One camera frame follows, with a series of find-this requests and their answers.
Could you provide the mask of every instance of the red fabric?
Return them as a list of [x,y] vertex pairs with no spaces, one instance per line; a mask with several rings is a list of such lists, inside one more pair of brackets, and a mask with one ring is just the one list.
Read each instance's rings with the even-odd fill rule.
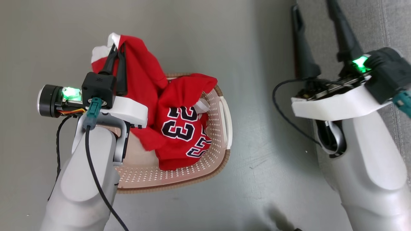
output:
[[[127,98],[137,101],[148,107],[148,122],[145,129],[131,129],[131,132],[140,139],[146,150],[153,150],[165,144],[161,134],[154,131],[158,97],[166,88],[168,81],[160,64],[151,54],[144,42],[136,37],[121,35],[119,47],[125,44],[126,71],[127,71]],[[93,71],[98,73],[104,67],[107,57],[92,63]],[[117,73],[118,60],[113,69]]]
[[193,165],[210,147],[211,139],[203,129],[208,116],[203,114],[202,118],[198,119],[192,106],[198,102],[203,91],[209,93],[216,84],[217,79],[213,77],[192,74],[171,81],[160,96],[155,129],[164,134],[166,143],[155,152],[161,170],[175,170]]

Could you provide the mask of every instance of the gray fabric upholstery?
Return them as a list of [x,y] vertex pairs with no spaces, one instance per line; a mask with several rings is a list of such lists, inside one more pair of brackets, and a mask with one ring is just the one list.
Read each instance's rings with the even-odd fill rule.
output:
[[[342,10],[364,52],[385,46],[399,50],[411,61],[411,1],[409,0],[340,0]],[[306,37],[313,56],[321,66],[321,78],[335,79],[342,67],[337,62],[337,41],[325,0],[298,1],[306,23]],[[393,105],[380,111],[408,169],[411,185],[411,120]],[[326,154],[317,148],[321,169],[333,185]]]

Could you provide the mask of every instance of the gray floor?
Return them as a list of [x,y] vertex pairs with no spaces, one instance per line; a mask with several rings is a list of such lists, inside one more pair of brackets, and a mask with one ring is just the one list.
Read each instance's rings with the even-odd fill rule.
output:
[[[36,112],[46,83],[80,86],[94,46],[111,32],[142,38],[165,72],[215,76],[234,127],[231,158],[218,176],[151,194],[117,195],[130,230],[349,231],[339,197],[323,179],[314,145],[274,111],[271,90],[293,78],[288,0],[20,0],[0,7],[1,230],[38,230],[56,169],[61,119]],[[291,115],[297,85],[278,92]],[[308,122],[298,120],[309,129]],[[67,159],[75,121],[62,130]],[[106,231],[120,230],[111,217]]]

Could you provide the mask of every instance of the black box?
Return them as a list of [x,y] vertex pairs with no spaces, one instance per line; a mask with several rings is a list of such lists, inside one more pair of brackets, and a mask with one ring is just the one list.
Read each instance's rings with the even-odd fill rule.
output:
[[116,95],[115,87],[116,78],[113,75],[96,74],[94,72],[87,73],[81,85],[83,104],[89,106],[88,100],[98,97],[107,103],[102,108],[111,109]]

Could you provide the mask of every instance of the brown basket rim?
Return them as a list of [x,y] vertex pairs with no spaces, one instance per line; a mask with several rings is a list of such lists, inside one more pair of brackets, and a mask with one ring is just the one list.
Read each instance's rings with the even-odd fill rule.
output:
[[[170,78],[178,78],[182,76],[189,76],[190,74],[191,73],[174,73],[174,74],[170,73],[170,74],[166,74],[166,77],[170,79]],[[214,90],[217,92],[218,96],[223,96],[223,92],[221,91],[218,85],[214,87]],[[227,149],[224,154],[224,158],[221,164],[209,174],[206,174],[206,175],[194,178],[194,179],[184,180],[184,181],[167,184],[167,185],[150,186],[150,187],[142,187],[142,188],[117,188],[117,193],[136,194],[136,193],[144,193],[144,192],[158,192],[158,191],[164,191],[164,190],[169,190],[169,189],[180,188],[183,186],[193,185],[196,183],[203,182],[205,180],[209,180],[215,177],[217,174],[219,174],[224,169],[224,167],[226,166],[230,158],[230,153],[231,153],[231,150]]]

